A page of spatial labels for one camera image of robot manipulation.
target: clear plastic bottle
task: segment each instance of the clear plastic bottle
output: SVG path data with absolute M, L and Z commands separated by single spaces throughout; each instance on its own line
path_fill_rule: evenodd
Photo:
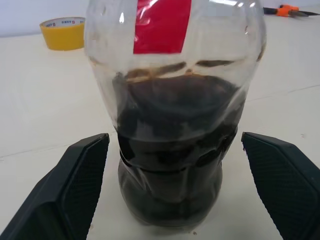
M 209 213 L 265 46 L 256 0 L 90 1 L 85 50 L 136 217 L 180 227 Z

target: dark liquid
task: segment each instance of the dark liquid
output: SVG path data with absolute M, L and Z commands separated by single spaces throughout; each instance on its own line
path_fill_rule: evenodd
M 238 88 L 211 76 L 119 79 L 118 177 L 127 206 L 157 226 L 199 223 L 218 197 L 221 161 L 237 133 L 246 95 L 233 99 Z

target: liquid surface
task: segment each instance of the liquid surface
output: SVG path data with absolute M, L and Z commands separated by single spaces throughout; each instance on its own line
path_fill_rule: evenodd
M 164 227 L 199 223 L 218 197 L 222 159 L 246 95 L 218 77 L 183 75 L 113 83 L 118 177 L 131 212 Z

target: white tabletop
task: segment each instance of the white tabletop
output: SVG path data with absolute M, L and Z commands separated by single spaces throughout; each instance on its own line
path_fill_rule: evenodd
M 320 13 L 320 7 L 308 10 Z M 49 50 L 41 35 L 0 38 L 0 232 L 69 145 L 109 133 L 88 240 L 282 239 L 257 194 L 240 138 L 246 131 L 291 142 L 320 167 L 320 17 L 265 20 L 266 52 L 223 160 L 220 196 L 194 232 L 179 234 L 130 216 L 118 184 L 117 135 L 84 50 Z

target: tape roll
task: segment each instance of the tape roll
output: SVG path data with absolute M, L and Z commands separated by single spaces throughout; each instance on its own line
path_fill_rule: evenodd
M 68 51 L 84 47 L 84 17 L 62 17 L 44 21 L 40 28 L 49 49 Z

